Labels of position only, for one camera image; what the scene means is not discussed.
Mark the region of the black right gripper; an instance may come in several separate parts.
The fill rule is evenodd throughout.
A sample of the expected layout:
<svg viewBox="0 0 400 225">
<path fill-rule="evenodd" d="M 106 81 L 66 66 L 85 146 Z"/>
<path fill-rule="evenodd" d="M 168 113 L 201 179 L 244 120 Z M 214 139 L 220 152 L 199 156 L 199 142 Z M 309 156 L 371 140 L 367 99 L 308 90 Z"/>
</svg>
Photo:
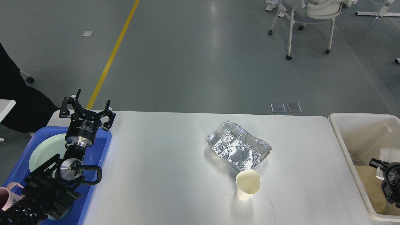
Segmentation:
<svg viewBox="0 0 400 225">
<path fill-rule="evenodd" d="M 372 158 L 369 166 L 383 171 L 384 181 L 381 183 L 381 189 L 385 199 L 388 203 L 395 204 L 396 208 L 400 208 L 400 163 L 388 163 Z"/>
</svg>

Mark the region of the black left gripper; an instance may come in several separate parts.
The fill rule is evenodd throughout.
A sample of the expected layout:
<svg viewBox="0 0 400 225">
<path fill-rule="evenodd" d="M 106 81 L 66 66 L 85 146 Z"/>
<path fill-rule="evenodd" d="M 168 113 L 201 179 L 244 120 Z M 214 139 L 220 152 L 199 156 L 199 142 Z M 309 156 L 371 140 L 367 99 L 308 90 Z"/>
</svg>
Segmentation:
<svg viewBox="0 0 400 225">
<path fill-rule="evenodd" d="M 91 121 L 86 120 L 89 116 L 89 110 L 84 109 L 79 103 L 80 93 L 81 89 L 78 89 L 75 95 L 64 97 L 59 117 L 71 119 L 65 136 L 68 144 L 91 147 L 95 143 L 98 128 L 109 131 L 116 114 L 110 109 L 111 100 L 107 100 L 103 111 L 92 115 Z"/>
</svg>

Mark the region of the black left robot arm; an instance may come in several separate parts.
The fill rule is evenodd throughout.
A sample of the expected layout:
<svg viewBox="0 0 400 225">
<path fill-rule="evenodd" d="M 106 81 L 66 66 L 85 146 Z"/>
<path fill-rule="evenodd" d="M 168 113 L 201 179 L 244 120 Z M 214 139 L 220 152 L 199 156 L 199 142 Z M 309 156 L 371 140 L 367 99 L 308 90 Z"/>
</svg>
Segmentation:
<svg viewBox="0 0 400 225">
<path fill-rule="evenodd" d="M 59 112 L 60 118 L 70 118 L 66 132 L 66 152 L 63 157 L 55 154 L 26 178 L 22 198 L 6 210 L 1 210 L 2 225 L 37 225 L 48 216 L 61 216 L 81 197 L 76 192 L 80 185 L 96 185 L 102 179 L 98 165 L 83 163 L 86 149 L 95 143 L 99 128 L 108 131 L 116 114 L 106 102 L 103 111 L 85 109 L 76 95 L 65 97 Z"/>
</svg>

